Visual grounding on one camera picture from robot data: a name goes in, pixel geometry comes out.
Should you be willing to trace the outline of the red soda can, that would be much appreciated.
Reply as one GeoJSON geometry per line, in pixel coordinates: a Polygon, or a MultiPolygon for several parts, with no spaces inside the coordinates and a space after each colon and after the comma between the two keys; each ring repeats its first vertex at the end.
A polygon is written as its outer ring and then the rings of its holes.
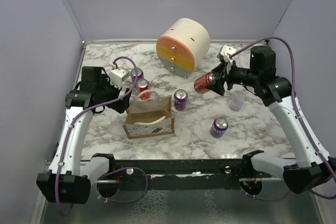
{"type": "Polygon", "coordinates": [[[208,87],[213,85],[215,81],[216,81],[216,73],[212,71],[208,72],[207,74],[195,80],[194,90],[199,94],[207,93],[210,91],[208,87]]]}

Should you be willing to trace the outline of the purple soda can front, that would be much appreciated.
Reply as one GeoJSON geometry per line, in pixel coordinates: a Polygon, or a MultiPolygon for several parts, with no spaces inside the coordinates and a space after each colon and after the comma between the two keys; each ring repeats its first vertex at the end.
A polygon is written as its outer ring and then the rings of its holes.
{"type": "Polygon", "coordinates": [[[220,138],[228,129],[228,122],[223,117],[218,117],[213,121],[210,129],[210,134],[215,138],[220,138]]]}

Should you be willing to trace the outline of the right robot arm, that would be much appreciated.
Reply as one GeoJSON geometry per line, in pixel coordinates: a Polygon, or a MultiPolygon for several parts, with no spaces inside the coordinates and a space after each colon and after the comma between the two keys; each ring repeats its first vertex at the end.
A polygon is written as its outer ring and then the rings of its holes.
{"type": "Polygon", "coordinates": [[[268,46],[250,50],[249,68],[236,65],[237,51],[223,45],[220,64],[212,69],[205,88],[224,95],[233,85],[252,87],[284,131],[295,160],[290,161],[257,150],[245,154],[241,171],[246,177],[259,172],[282,179],[295,194],[328,182],[335,173],[335,158],[318,141],[301,109],[288,79],[276,75],[276,53],[268,46]]]}

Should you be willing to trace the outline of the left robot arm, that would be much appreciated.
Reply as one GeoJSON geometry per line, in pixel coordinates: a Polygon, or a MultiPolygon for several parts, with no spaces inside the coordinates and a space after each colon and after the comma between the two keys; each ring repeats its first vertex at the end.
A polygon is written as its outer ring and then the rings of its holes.
{"type": "Polygon", "coordinates": [[[110,179],[116,166],[111,154],[95,154],[84,166],[81,153],[96,108],[110,108],[123,113],[129,107],[131,91],[120,96],[130,73],[115,67],[83,67],[81,80],[65,98],[66,114],[54,159],[46,173],[37,176],[36,184],[48,202],[85,204],[92,184],[102,176],[110,179]]]}

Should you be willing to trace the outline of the red can back left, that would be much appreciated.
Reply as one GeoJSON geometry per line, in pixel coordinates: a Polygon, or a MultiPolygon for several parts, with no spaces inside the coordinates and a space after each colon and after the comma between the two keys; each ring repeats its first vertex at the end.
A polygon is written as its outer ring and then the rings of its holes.
{"type": "MultiPolygon", "coordinates": [[[[139,79],[137,81],[136,88],[138,90],[138,93],[141,93],[142,91],[148,90],[149,89],[149,82],[145,78],[139,79]]],[[[146,99],[149,99],[150,96],[151,95],[149,93],[145,93],[145,94],[141,95],[140,98],[142,100],[146,100],[146,99]]]]}

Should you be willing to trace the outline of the small clear plastic cup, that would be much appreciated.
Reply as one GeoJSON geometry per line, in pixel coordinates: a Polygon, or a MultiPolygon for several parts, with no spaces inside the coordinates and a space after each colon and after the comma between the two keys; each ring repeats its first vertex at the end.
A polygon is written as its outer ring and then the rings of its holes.
{"type": "Polygon", "coordinates": [[[231,99],[229,107],[233,111],[239,111],[244,105],[244,98],[241,96],[235,96],[231,99]]]}

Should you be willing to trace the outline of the purple can back left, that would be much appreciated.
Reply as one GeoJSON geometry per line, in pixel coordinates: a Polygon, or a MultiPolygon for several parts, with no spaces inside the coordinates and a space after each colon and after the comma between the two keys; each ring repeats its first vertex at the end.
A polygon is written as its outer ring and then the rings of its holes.
{"type": "Polygon", "coordinates": [[[132,83],[136,83],[135,79],[140,80],[144,78],[144,73],[141,68],[133,68],[130,72],[132,83]]]}

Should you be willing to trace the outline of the purple can centre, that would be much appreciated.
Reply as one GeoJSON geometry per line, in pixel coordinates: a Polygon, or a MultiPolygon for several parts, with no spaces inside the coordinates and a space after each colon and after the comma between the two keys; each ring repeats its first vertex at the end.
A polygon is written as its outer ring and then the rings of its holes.
{"type": "Polygon", "coordinates": [[[178,111],[183,111],[187,105],[188,95],[183,89],[178,89],[174,93],[174,107],[178,111]]]}

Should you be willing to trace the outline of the round three-drawer storage box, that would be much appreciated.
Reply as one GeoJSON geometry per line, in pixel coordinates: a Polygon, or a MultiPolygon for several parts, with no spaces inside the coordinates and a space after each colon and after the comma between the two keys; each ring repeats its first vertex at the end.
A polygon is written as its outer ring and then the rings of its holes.
{"type": "Polygon", "coordinates": [[[178,19],[156,41],[156,53],[170,72],[188,77],[210,48],[208,31],[189,18],[178,19]]]}

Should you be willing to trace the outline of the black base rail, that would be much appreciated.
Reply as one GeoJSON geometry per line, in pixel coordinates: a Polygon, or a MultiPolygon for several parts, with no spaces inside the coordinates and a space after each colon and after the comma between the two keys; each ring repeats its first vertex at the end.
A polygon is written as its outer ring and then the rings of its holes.
{"type": "Polygon", "coordinates": [[[118,191],[147,190],[238,190],[240,182],[269,178],[250,171],[241,158],[234,159],[116,159],[108,155],[107,176],[96,182],[104,195],[118,191]]]}

